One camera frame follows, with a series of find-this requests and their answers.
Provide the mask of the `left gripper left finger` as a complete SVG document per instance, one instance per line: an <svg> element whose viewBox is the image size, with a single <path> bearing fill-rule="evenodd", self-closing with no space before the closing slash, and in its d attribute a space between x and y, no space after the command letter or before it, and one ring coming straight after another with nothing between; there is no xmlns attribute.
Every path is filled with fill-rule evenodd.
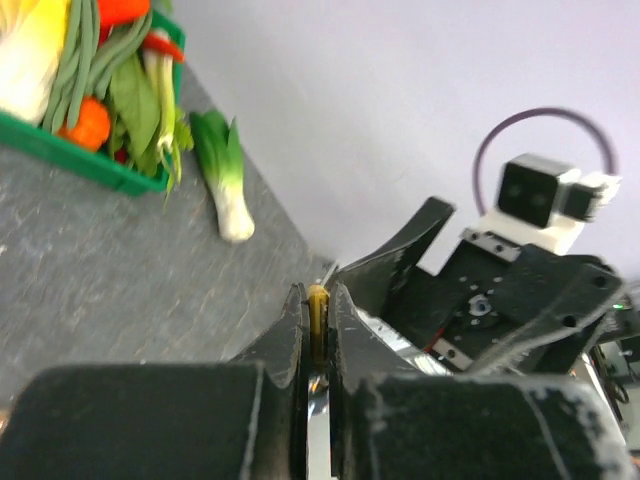
<svg viewBox="0 0 640 480"><path fill-rule="evenodd" d="M38 374L1 436L5 479L302 479L305 290L233 359Z"/></svg>

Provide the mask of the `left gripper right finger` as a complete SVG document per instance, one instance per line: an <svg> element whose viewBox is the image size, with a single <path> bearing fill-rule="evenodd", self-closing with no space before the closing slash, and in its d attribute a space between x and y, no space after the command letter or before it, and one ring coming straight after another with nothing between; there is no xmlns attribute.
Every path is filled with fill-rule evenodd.
<svg viewBox="0 0 640 480"><path fill-rule="evenodd" d="M568 375L428 376L330 294L331 468L341 479L629 479L594 389Z"/></svg>

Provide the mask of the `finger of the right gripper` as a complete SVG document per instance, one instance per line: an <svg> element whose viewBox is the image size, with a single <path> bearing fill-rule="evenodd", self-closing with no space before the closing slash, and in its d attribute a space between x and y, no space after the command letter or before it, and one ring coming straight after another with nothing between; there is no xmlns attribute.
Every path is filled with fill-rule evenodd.
<svg viewBox="0 0 640 480"><path fill-rule="evenodd" d="M404 288L411 271L454 212L452 204L429 197L385 244L341 267L335 274L335 282L348 289L357 307L382 318L391 300Z"/></svg>

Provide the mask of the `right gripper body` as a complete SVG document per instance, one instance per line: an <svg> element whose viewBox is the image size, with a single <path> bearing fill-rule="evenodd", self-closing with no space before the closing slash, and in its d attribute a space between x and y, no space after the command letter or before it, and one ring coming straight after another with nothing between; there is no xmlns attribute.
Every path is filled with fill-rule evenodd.
<svg viewBox="0 0 640 480"><path fill-rule="evenodd" d="M437 275L412 268L382 319L455 373L566 373L624 295L589 255L460 242Z"/></svg>

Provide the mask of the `yellow utility knife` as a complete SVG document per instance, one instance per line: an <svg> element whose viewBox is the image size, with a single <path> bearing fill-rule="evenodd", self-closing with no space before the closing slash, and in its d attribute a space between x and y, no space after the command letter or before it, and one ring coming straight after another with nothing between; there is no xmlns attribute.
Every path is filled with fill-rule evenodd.
<svg viewBox="0 0 640 480"><path fill-rule="evenodd" d="M310 479L331 479L327 339L329 293L324 286L308 290L312 370L308 393L308 460Z"/></svg>

